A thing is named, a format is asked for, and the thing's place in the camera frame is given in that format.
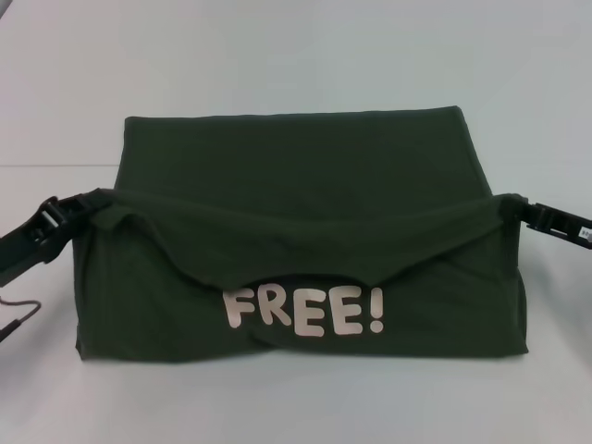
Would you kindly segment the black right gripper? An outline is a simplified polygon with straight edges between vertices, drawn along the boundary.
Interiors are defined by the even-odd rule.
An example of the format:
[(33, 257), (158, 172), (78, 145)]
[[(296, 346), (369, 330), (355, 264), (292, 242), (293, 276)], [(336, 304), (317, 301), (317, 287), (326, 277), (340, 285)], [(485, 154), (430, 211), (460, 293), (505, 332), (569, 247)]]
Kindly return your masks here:
[(526, 223), (530, 229), (580, 247), (591, 249), (591, 220), (541, 203), (529, 203), (515, 193), (500, 198), (500, 215), (506, 220)]

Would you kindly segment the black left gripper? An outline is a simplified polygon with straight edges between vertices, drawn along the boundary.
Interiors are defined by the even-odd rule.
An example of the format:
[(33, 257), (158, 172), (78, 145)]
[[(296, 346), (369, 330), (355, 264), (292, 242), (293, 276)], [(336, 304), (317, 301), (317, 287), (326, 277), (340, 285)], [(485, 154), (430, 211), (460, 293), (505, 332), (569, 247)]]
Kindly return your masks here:
[(55, 260), (100, 209), (99, 189), (42, 203), (40, 213), (1, 238), (1, 285)]

